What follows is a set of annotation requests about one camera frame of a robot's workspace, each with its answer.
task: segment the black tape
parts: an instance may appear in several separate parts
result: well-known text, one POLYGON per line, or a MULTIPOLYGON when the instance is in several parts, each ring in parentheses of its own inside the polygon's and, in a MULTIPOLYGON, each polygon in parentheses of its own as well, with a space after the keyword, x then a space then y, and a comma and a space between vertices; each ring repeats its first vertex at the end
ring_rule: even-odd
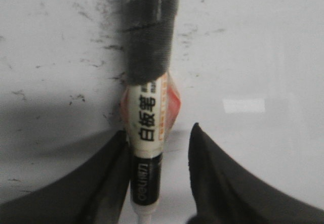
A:
POLYGON ((163 75, 170 63, 178 0, 123 0, 128 84, 163 75))
POLYGON ((150 205, 158 200, 162 154, 151 159, 133 158, 132 200, 139 205, 150 205))

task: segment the white surface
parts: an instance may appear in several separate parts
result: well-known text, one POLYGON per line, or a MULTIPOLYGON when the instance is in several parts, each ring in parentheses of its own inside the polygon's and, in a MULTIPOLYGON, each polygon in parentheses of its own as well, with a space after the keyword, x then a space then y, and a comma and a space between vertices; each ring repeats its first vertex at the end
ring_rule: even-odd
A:
MULTIPOLYGON (((0 0, 1 202, 64 176, 121 127, 118 4, 0 0)), ((153 223, 195 212, 195 122, 258 177, 324 208, 323 28, 324 0, 180 0, 171 72, 183 105, 153 223)), ((120 223, 135 220, 127 201, 120 223)))

